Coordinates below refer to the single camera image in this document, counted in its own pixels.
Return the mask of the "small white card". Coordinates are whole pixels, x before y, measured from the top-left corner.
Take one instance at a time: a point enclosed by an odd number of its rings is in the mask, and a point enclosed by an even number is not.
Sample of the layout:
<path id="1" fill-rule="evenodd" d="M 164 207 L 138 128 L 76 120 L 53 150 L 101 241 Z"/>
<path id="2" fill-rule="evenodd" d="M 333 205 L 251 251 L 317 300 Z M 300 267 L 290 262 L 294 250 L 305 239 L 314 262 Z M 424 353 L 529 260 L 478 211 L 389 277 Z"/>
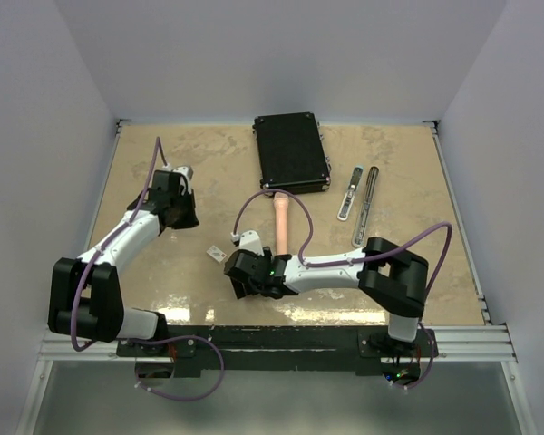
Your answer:
<path id="1" fill-rule="evenodd" d="M 214 259 L 216 262 L 218 263 L 222 263 L 227 255 L 224 251 L 222 251 L 221 249 L 219 249 L 217 246 L 210 246 L 207 250 L 207 254 L 212 258 Z"/>

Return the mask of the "light blue stapler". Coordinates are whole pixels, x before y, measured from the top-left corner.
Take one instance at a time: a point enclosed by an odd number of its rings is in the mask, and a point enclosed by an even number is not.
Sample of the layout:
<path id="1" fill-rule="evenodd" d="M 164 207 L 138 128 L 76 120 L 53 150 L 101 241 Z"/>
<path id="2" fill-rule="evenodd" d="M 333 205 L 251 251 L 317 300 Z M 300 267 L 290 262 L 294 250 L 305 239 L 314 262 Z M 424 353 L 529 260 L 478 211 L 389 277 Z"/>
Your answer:
<path id="1" fill-rule="evenodd" d="M 337 219 L 339 221 L 346 221 L 348 219 L 353 203 L 355 201 L 356 191 L 362 179 L 363 173 L 363 166 L 357 165 L 354 167 L 346 192 L 337 213 Z"/>

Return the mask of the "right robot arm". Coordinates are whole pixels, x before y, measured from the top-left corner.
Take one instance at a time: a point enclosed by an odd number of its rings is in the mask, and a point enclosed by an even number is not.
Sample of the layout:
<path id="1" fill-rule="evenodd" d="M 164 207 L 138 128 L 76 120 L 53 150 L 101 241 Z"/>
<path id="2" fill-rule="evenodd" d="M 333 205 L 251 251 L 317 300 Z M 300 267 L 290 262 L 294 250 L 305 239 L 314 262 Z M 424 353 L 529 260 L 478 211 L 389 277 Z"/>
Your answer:
<path id="1" fill-rule="evenodd" d="M 261 295 L 273 299 L 320 289 L 358 289 L 389 313 L 385 343 L 405 356 L 418 344 L 419 321 L 428 295 L 428 261 L 381 238 L 342 255 L 299 259 L 274 256 L 241 242 L 224 266 L 238 299 Z"/>

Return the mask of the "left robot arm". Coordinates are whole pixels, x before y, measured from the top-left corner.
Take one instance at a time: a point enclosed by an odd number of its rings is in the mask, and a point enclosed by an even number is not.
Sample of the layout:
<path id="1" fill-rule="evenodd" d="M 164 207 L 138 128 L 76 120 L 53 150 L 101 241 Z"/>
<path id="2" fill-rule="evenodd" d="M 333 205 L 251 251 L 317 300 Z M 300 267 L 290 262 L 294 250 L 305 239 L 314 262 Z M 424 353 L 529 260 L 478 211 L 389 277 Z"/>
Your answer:
<path id="1" fill-rule="evenodd" d="M 120 274 L 165 229 L 199 225 L 192 177 L 190 166 L 155 170 L 151 185 L 101 242 L 76 258 L 62 257 L 54 264 L 47 318 L 52 333 L 89 343 L 135 340 L 149 355 L 168 349 L 165 316 L 126 306 Z"/>

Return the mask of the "grey stapler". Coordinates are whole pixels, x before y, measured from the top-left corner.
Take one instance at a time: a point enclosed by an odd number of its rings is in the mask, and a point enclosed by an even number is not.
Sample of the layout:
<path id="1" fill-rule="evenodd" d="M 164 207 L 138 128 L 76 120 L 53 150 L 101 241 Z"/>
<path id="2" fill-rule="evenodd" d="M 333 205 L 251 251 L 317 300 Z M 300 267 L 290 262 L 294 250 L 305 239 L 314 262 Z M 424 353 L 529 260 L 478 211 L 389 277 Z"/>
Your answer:
<path id="1" fill-rule="evenodd" d="M 353 238 L 352 238 L 353 247 L 362 247 L 364 245 L 366 229 L 368 226 L 369 212 L 373 202 L 374 190 L 376 186 L 376 181 L 378 179 L 378 175 L 379 175 L 379 168 L 376 166 L 372 166 L 368 172 L 367 181 L 365 183 L 364 198 L 363 198 L 358 219 L 356 221 L 355 231 L 353 233 Z"/>

